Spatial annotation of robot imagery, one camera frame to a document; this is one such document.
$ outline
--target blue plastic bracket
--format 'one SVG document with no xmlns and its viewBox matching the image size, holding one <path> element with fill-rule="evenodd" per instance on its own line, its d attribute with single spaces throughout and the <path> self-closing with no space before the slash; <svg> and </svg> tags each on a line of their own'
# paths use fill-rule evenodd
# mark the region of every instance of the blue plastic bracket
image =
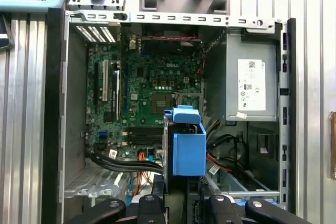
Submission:
<svg viewBox="0 0 336 224">
<path fill-rule="evenodd" d="M 192 106 L 179 105 L 173 109 L 173 122 L 200 124 L 201 116 L 198 110 L 194 110 Z"/>
</svg>

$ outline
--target metal frame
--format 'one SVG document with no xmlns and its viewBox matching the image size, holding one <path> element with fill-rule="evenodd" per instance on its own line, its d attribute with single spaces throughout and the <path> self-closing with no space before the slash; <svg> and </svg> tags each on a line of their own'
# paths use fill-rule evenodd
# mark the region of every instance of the metal frame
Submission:
<svg viewBox="0 0 336 224">
<path fill-rule="evenodd" d="M 11 30 L 15 46 L 0 53 L 0 222 L 39 223 L 45 15 L 13 15 Z"/>
<path fill-rule="evenodd" d="M 66 11 L 71 23 L 105 24 L 108 23 L 151 23 L 175 25 L 199 25 L 217 27 L 247 28 L 250 33 L 274 34 L 275 18 L 249 18 L 214 14 L 156 13 L 156 12 L 113 12 L 103 10 Z"/>
<path fill-rule="evenodd" d="M 180 24 L 180 25 L 205 25 L 205 26 L 215 26 L 215 27 L 230 27 L 230 28 L 246 28 L 250 33 L 263 33 L 263 34 L 274 34 L 275 33 L 275 23 L 282 23 L 282 31 L 279 40 L 279 44 L 283 44 L 284 34 L 286 34 L 287 27 L 286 22 L 281 22 L 275 18 L 261 19 L 261 18 L 245 18 L 245 17 L 233 17 L 224 15 L 207 15 L 207 14 L 183 14 L 183 13 L 156 13 L 156 12 L 115 12 L 115 11 L 100 11 L 100 10 L 77 10 L 77 11 L 66 11 L 65 12 L 65 33 L 64 38 L 68 40 L 68 30 L 70 24 L 82 24 L 83 26 L 103 26 L 107 27 L 111 24 L 120 23 L 150 23 L 150 24 Z M 289 73 L 283 72 L 282 69 L 282 57 L 285 59 L 287 55 L 287 50 L 280 46 L 280 54 L 277 59 L 279 65 L 281 66 L 279 70 L 279 89 L 289 88 Z M 63 78 L 62 78 L 62 90 L 65 94 L 66 91 L 66 76 L 67 67 L 66 63 L 63 63 Z M 289 149 L 289 123 L 283 125 L 283 107 L 289 106 L 289 96 L 279 95 L 278 96 L 278 118 L 279 118 L 279 157 L 282 157 L 282 146 L 286 145 Z M 61 143 L 65 142 L 65 118 L 62 116 L 62 127 L 61 127 Z M 263 196 L 265 197 L 278 197 L 279 206 L 282 208 L 288 208 L 288 186 L 282 186 L 282 171 L 286 170 L 286 179 L 289 179 L 289 162 L 288 158 L 286 161 L 279 160 L 279 191 L 258 191 L 258 192 L 232 192 L 235 197 L 253 197 L 253 196 Z M 62 194 L 62 186 L 60 186 L 60 195 Z M 284 202 L 283 195 L 286 194 L 287 201 Z"/>
</svg>

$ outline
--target cable bundle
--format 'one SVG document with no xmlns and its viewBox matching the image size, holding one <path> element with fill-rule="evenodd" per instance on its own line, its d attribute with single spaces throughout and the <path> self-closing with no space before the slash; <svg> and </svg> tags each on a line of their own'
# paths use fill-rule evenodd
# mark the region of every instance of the cable bundle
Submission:
<svg viewBox="0 0 336 224">
<path fill-rule="evenodd" d="M 109 158 L 97 150 L 93 146 L 93 152 L 90 154 L 91 160 L 100 167 L 119 173 L 133 173 L 133 172 L 155 172 L 162 173 L 162 166 L 151 161 L 120 161 Z"/>
<path fill-rule="evenodd" d="M 145 160 L 145 154 L 143 152 L 139 153 L 139 160 L 140 161 L 144 161 Z M 138 174 L 137 174 L 137 181 L 136 181 L 136 184 L 137 184 L 136 188 L 137 189 L 136 189 L 134 195 L 138 195 L 145 188 L 145 186 L 147 184 L 153 186 L 153 182 L 151 181 L 150 176 L 151 176 L 151 173 L 148 173 L 148 172 L 138 172 Z M 142 181 L 143 177 L 145 178 L 146 183 L 141 187 L 141 181 Z"/>
</svg>

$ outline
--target motherboard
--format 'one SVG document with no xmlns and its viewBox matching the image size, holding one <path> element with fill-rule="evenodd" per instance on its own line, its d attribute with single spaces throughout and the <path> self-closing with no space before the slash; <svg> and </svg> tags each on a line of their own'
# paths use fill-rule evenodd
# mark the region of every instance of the motherboard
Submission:
<svg viewBox="0 0 336 224">
<path fill-rule="evenodd" d="M 88 47 L 86 144 L 112 157 L 162 151 L 163 111 L 179 104 L 203 112 L 204 59 L 197 52 L 146 51 L 141 40 Z"/>
</svg>

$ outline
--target sticker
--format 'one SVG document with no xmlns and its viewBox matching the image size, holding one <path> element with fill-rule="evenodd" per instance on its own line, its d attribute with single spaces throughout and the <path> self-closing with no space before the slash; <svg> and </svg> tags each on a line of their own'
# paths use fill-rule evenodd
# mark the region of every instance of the sticker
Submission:
<svg viewBox="0 0 336 224">
<path fill-rule="evenodd" d="M 220 169 L 220 167 L 218 165 L 214 165 L 213 167 L 210 168 L 209 172 L 212 175 L 215 175 L 218 172 L 219 169 Z"/>
<path fill-rule="evenodd" d="M 110 153 L 109 153 L 109 158 L 111 159 L 115 159 L 117 157 L 117 151 L 116 150 L 110 150 Z"/>
<path fill-rule="evenodd" d="M 247 118 L 247 114 L 237 112 L 236 117 L 242 118 L 242 119 L 246 119 Z"/>
<path fill-rule="evenodd" d="M 266 110 L 265 63 L 238 59 L 238 110 Z"/>
</svg>

